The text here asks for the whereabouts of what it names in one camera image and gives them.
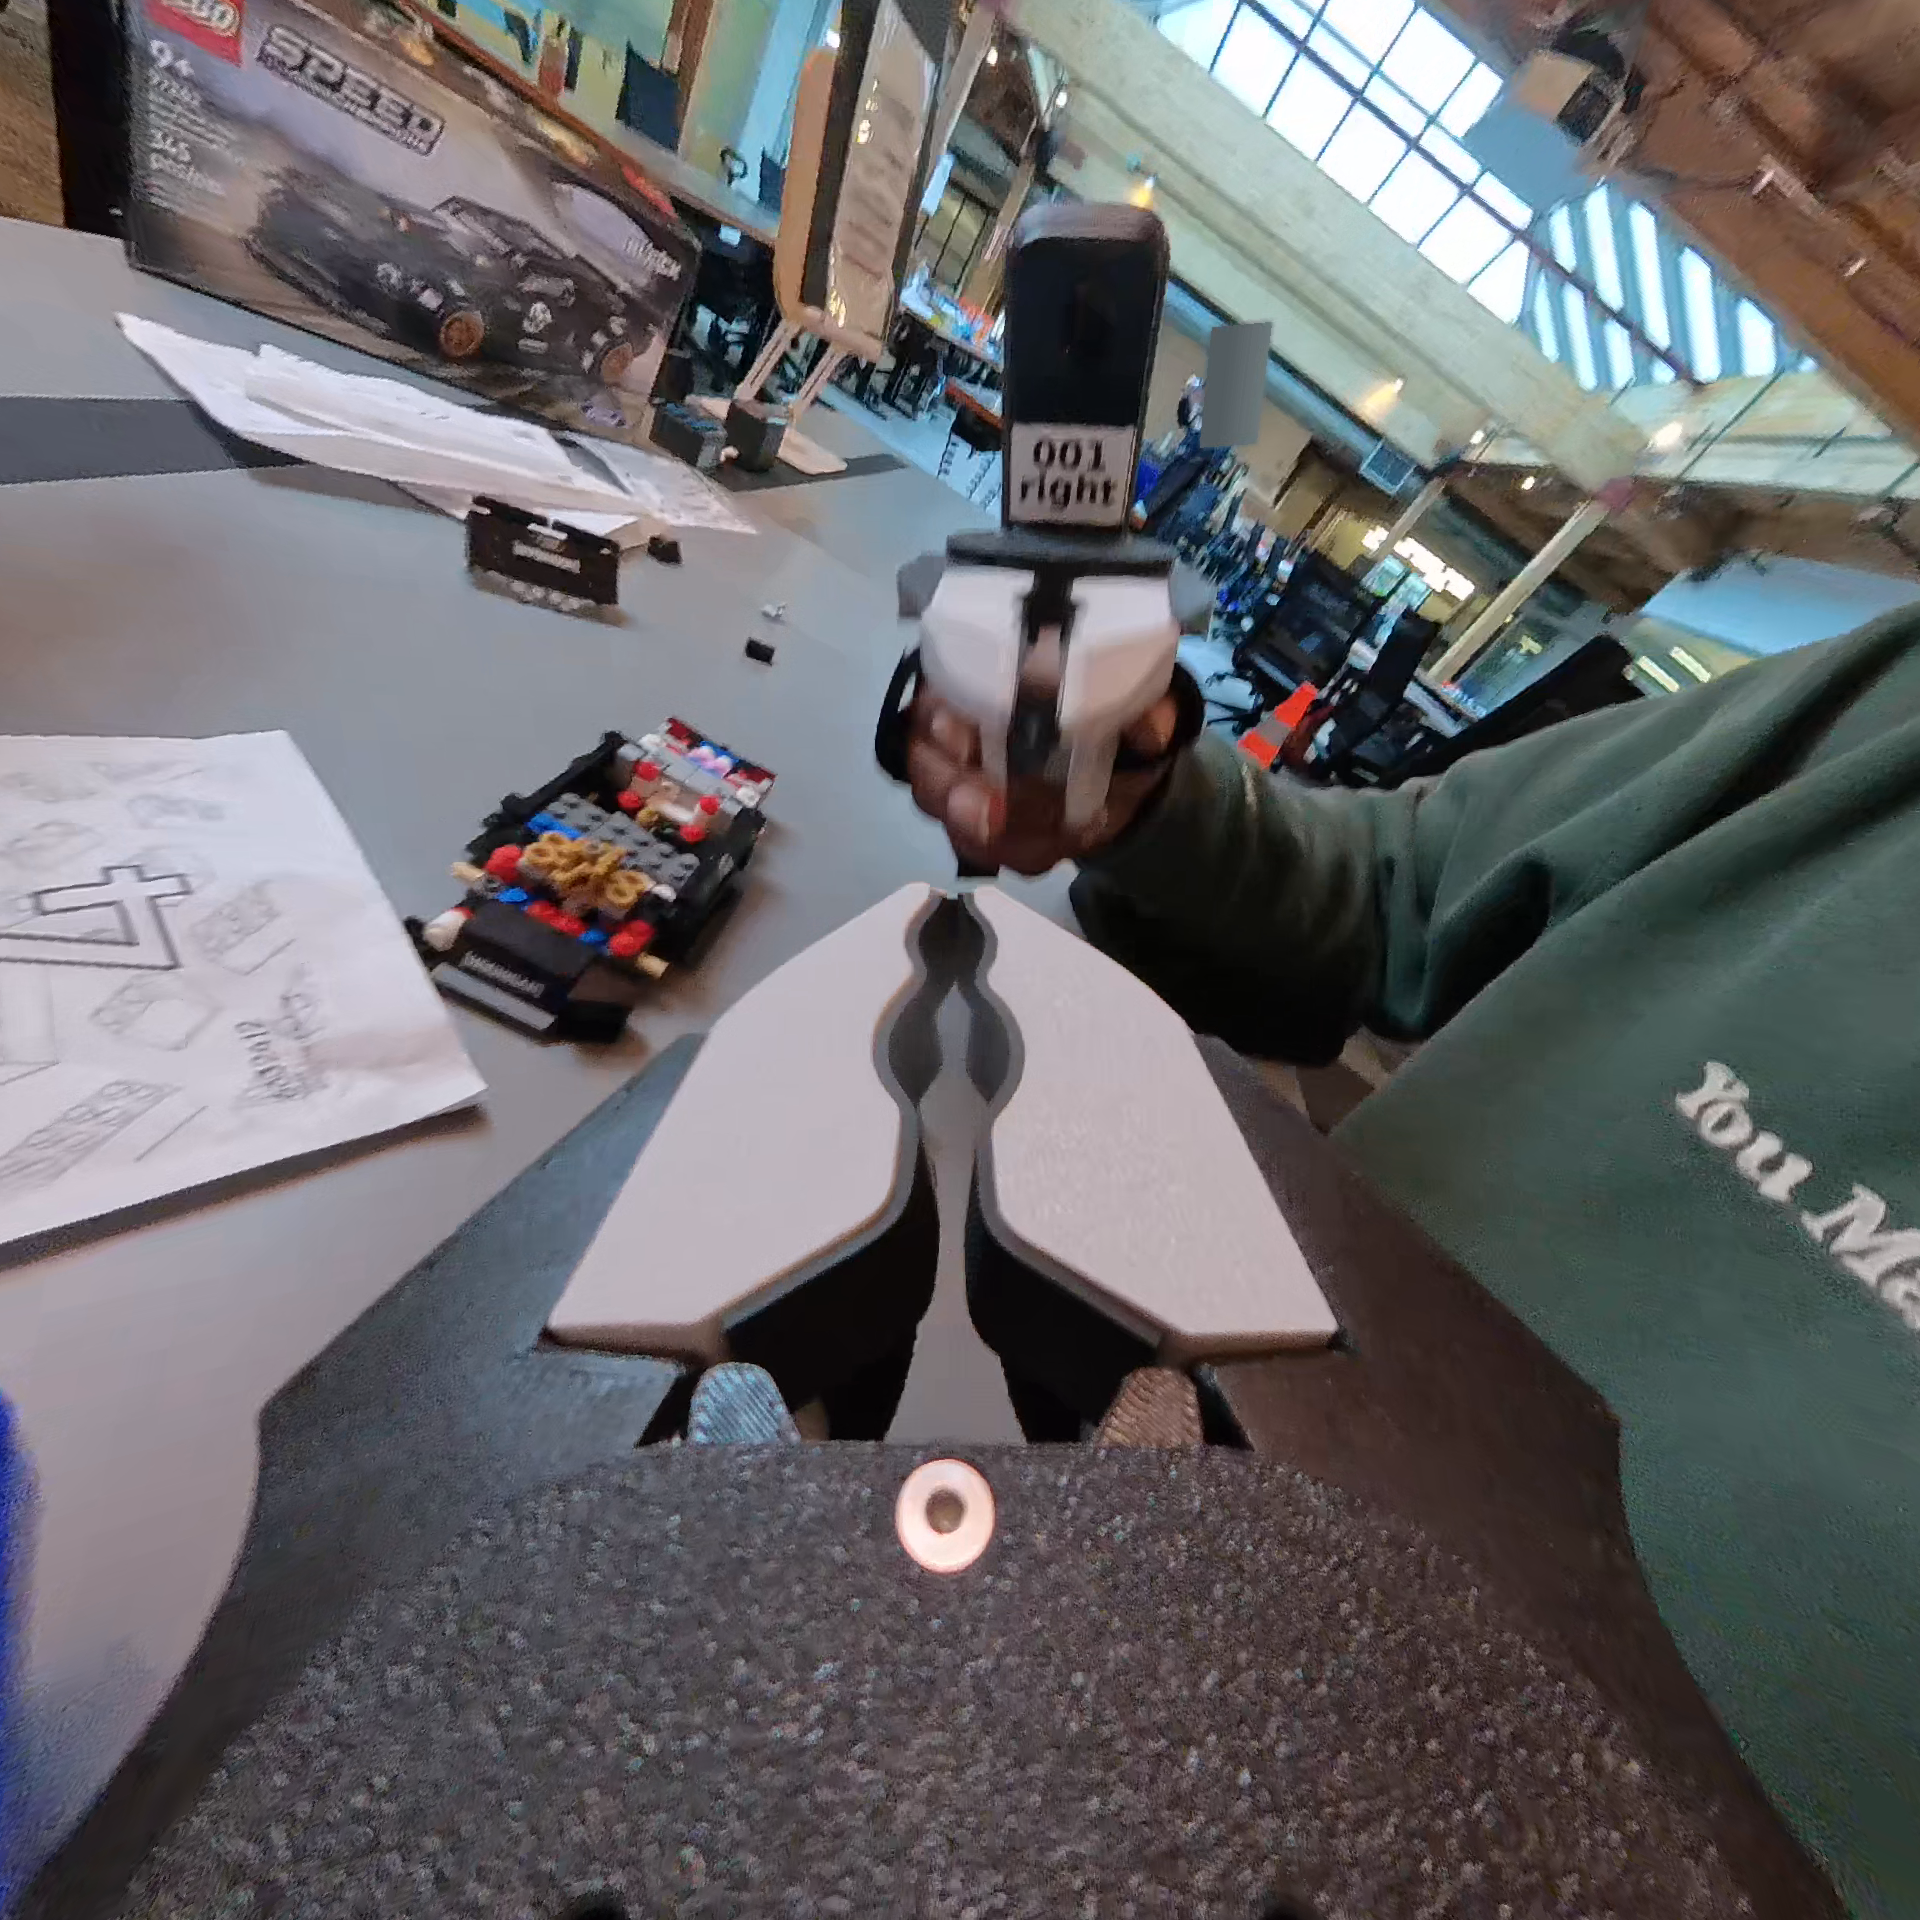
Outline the white numbered paper bag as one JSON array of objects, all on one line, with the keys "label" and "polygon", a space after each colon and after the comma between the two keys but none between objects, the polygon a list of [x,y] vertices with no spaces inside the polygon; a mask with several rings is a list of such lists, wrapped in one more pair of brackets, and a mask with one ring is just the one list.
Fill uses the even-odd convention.
[{"label": "white numbered paper bag", "polygon": [[5,736],[5,1246],[484,1088],[288,735]]}]

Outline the lego set box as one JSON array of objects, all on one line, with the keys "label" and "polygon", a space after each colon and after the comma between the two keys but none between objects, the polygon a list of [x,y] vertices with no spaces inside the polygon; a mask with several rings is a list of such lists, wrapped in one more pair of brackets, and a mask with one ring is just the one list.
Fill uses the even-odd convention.
[{"label": "lego set box", "polygon": [[634,441],[699,243],[635,159],[404,5],[127,5],[129,263]]}]

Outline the black printed lego plate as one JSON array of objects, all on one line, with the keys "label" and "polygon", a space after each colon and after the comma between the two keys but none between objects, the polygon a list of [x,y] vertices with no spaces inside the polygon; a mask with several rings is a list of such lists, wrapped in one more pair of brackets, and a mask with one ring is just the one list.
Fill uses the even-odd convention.
[{"label": "black printed lego plate", "polygon": [[467,571],[484,587],[577,618],[617,611],[623,549],[615,539],[475,496],[465,517]]}]

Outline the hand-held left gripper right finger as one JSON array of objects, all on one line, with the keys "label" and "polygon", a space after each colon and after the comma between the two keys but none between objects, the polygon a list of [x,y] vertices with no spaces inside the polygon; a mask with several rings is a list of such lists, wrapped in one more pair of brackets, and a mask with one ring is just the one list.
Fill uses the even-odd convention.
[{"label": "hand-held left gripper right finger", "polygon": [[1188,1025],[1008,895],[960,909],[985,1126],[968,1309],[1004,1371],[1106,1413],[1145,1368],[1330,1352],[1338,1314]]}]

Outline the person's right forearm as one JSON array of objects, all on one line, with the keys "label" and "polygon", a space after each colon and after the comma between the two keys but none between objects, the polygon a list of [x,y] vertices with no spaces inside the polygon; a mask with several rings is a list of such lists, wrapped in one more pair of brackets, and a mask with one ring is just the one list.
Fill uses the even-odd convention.
[{"label": "person's right forearm", "polygon": [[1352,792],[1268,776],[1205,735],[1080,857],[1073,913],[1193,1031],[1328,1065],[1362,1030],[1432,1039],[1537,946],[1594,864],[1568,846],[1596,798],[1546,738]]}]

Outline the black lego car model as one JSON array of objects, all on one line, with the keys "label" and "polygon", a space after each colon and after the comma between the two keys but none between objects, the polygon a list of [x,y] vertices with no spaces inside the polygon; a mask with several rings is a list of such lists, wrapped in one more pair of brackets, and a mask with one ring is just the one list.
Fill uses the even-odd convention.
[{"label": "black lego car model", "polygon": [[735,909],[778,774],[676,715],[505,797],[404,919],[429,983],[543,1042],[610,1045]]}]

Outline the blue plastic parts bin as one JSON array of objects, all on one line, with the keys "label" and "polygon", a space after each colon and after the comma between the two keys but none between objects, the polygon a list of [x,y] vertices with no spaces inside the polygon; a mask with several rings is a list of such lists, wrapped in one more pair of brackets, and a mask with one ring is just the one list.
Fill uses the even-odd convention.
[{"label": "blue plastic parts bin", "polygon": [[25,1686],[34,1543],[33,1459],[17,1410],[2,1399],[2,1915],[28,1881],[34,1783]]}]

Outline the person's right hand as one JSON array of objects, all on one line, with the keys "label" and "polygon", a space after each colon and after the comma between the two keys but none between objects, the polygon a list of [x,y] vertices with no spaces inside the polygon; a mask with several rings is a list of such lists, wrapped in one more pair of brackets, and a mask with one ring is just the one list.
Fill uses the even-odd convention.
[{"label": "person's right hand", "polygon": [[1119,769],[1103,813],[1073,825],[1064,794],[1044,779],[995,783],[981,760],[977,728],[922,691],[907,712],[907,789],[919,813],[947,832],[965,871],[1037,878],[1091,857],[1128,832],[1169,777],[1180,723],[1181,709],[1172,696],[1139,715],[1123,746],[1145,769]]}]

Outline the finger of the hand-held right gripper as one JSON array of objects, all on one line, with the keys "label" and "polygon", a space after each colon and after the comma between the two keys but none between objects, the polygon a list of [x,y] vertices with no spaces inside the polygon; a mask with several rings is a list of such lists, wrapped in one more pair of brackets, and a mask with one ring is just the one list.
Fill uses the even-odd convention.
[{"label": "finger of the hand-held right gripper", "polygon": [[963,713],[999,784],[1050,784],[1050,626],[1037,575],[947,575],[919,622],[919,691]]},{"label": "finger of the hand-held right gripper", "polygon": [[1165,575],[1071,582],[1053,697],[1059,743],[1047,762],[1068,830],[1103,816],[1123,736],[1169,696],[1180,637]]}]

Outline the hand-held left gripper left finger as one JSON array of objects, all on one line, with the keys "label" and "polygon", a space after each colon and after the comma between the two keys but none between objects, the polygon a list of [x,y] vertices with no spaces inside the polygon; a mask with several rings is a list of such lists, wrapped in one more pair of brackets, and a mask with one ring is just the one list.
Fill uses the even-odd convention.
[{"label": "hand-held left gripper left finger", "polygon": [[547,1317],[580,1353],[763,1370],[788,1402],[898,1402],[943,1223],[922,1103],[943,1072],[906,886],[763,978],[676,1093]]}]

